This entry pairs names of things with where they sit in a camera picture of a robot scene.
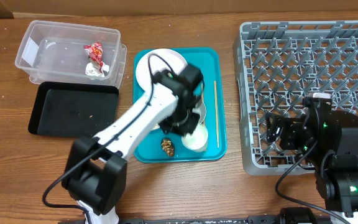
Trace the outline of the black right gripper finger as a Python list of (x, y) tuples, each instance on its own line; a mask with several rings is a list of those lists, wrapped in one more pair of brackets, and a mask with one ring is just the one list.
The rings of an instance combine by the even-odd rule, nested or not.
[(267, 130), (266, 140), (268, 143), (273, 143), (281, 135), (282, 127), (277, 125), (270, 125)]
[(283, 124), (283, 116), (271, 112), (265, 113), (266, 126), (281, 126)]

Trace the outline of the grey-green bowl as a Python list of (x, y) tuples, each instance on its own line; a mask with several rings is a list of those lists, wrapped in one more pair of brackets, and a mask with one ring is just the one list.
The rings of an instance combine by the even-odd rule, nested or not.
[(199, 102), (197, 102), (197, 104), (193, 108), (192, 112), (194, 112), (200, 116), (198, 123), (201, 124), (206, 117), (206, 106), (202, 100), (199, 100)]

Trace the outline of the small white cup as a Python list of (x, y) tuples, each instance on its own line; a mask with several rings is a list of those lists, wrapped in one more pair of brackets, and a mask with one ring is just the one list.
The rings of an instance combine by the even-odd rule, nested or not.
[(208, 130), (202, 124), (198, 124), (192, 134), (186, 134), (181, 138), (182, 144), (193, 152), (203, 152), (208, 146)]

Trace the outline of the red snack wrapper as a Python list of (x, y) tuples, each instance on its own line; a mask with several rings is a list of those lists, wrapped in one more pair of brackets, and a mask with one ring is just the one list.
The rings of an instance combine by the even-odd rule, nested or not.
[(95, 42), (91, 45), (85, 45), (83, 48), (94, 68), (101, 72), (104, 65), (102, 61), (103, 49), (101, 44)]

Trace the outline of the pink bowl with rice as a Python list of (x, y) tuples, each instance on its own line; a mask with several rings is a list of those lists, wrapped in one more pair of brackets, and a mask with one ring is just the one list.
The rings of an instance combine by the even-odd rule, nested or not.
[(160, 126), (159, 126), (158, 124), (156, 124), (156, 125), (152, 128), (152, 131), (157, 130), (157, 129), (159, 129), (159, 128), (160, 128)]

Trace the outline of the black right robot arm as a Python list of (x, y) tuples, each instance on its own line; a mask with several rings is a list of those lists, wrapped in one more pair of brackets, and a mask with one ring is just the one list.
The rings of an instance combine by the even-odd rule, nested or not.
[(333, 220), (358, 223), (358, 116), (345, 111), (310, 108), (299, 118), (266, 113), (267, 142), (301, 153), (285, 171), (302, 161), (314, 166), (316, 188), (325, 201), (322, 212)]

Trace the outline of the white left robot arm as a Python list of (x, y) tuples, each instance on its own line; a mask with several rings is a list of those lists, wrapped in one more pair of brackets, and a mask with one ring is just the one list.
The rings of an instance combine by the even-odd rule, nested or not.
[(151, 77), (146, 91), (118, 120), (92, 138), (76, 139), (65, 167), (62, 186), (85, 213), (85, 223), (117, 223), (115, 206), (124, 193), (127, 161), (155, 125), (165, 133), (191, 134), (200, 116), (194, 90), (201, 70), (188, 64), (180, 74), (168, 70)]

